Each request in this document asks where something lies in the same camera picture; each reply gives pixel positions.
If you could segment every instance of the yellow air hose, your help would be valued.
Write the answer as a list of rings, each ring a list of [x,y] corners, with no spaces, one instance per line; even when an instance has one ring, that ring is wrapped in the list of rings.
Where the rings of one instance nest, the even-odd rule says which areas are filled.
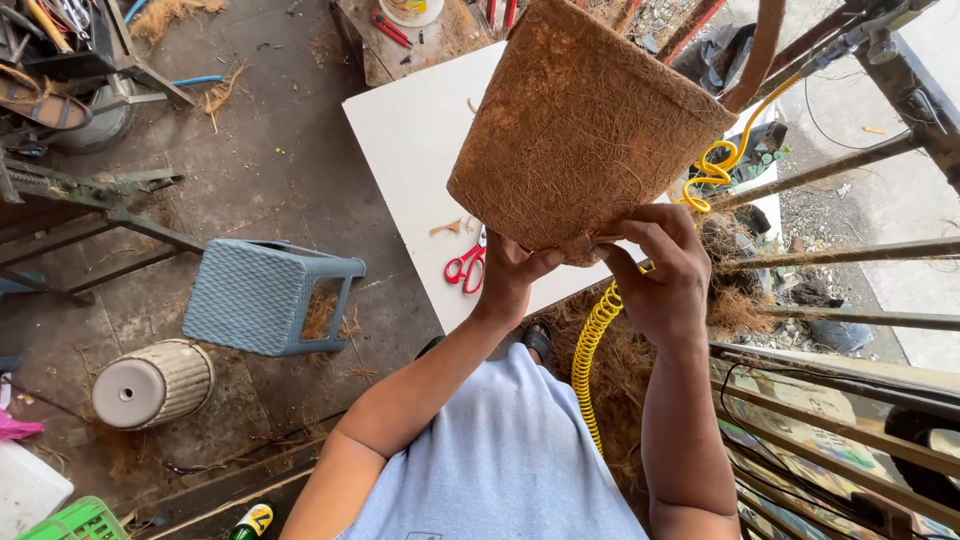
[[[754,126],[756,118],[774,102],[781,94],[787,91],[791,86],[801,80],[799,75],[794,75],[778,86],[770,95],[766,97],[760,106],[754,110],[747,120],[747,125],[743,128],[743,136],[740,137],[740,145],[736,146],[728,140],[718,140],[711,144],[700,158],[693,164],[695,167],[708,175],[705,177],[691,178],[684,182],[682,188],[683,197],[674,201],[674,203],[687,203],[700,212],[709,212],[710,204],[699,198],[690,195],[690,186],[692,184],[709,182],[711,184],[729,184],[730,171],[743,157],[743,152],[747,147],[747,139],[750,138],[750,130]],[[730,155],[719,163],[710,163],[707,161],[707,154],[714,148],[727,148]],[[640,272],[646,274],[646,270],[640,268]],[[580,337],[577,339],[577,348],[573,352],[573,367],[570,385],[573,386],[573,392],[577,395],[577,401],[580,403],[580,414],[584,417],[584,422],[590,430],[590,436],[593,438],[593,444],[597,446],[600,455],[603,455],[603,445],[600,444],[600,430],[597,428],[596,417],[593,416],[593,402],[590,400],[590,364],[593,363],[593,354],[600,344],[600,338],[607,329],[607,325],[623,309],[623,303],[616,290],[616,281],[611,282],[607,290],[604,291],[600,301],[596,303],[584,328],[580,331]]]

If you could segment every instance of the person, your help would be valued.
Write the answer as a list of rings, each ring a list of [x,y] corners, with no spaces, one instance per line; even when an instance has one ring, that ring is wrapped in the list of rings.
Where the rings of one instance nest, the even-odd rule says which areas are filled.
[[[641,275],[622,248],[594,251],[630,320],[657,346],[641,443],[651,536],[739,538],[710,395],[710,262],[689,210],[647,205],[610,233],[639,244],[656,265]],[[327,437],[281,540],[647,538],[573,390],[538,365],[543,350],[516,343],[504,359],[485,361],[520,324],[531,283],[563,261],[559,250],[528,255],[488,234],[476,308],[357,399]]]

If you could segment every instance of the pink plastic bag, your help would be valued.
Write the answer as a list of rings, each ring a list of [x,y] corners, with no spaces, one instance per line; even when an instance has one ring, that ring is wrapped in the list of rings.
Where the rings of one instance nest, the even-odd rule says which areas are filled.
[[[19,422],[13,420],[9,412],[0,409],[0,440],[22,439],[41,431],[43,431],[43,424],[40,422]]]

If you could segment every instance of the blue hose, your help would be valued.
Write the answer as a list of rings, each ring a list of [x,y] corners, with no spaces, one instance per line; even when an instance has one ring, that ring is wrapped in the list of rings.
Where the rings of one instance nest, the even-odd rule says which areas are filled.
[[[150,0],[136,0],[136,2],[134,2],[133,5],[130,7],[130,10],[127,12],[127,14],[123,16],[123,23],[130,24],[130,21],[133,20],[133,16],[136,15],[137,12],[139,12],[140,9],[143,8],[144,4],[146,4],[149,1]]]
[[[182,81],[174,81],[171,83],[173,86],[190,86],[198,85],[199,83],[219,83],[223,81],[224,78],[220,75],[207,75],[206,77],[194,77],[193,79],[183,79]]]

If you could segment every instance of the scissors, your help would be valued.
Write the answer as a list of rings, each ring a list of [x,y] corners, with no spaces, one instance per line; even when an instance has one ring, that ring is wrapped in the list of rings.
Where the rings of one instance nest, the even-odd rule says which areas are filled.
[[[487,253],[487,226],[480,226],[480,238],[477,240],[477,245],[470,248],[470,251],[464,253],[463,255],[452,258],[450,262],[446,264],[444,268],[444,275],[446,280],[451,283],[459,283],[460,279],[464,280],[464,294],[473,294],[476,291],[480,290],[480,285],[483,284],[483,274],[485,263],[483,255]],[[477,285],[473,288],[470,288],[470,277],[473,274],[473,267],[476,266],[476,262],[480,261],[480,280],[477,282]],[[453,266],[456,265],[456,272],[453,272]]]

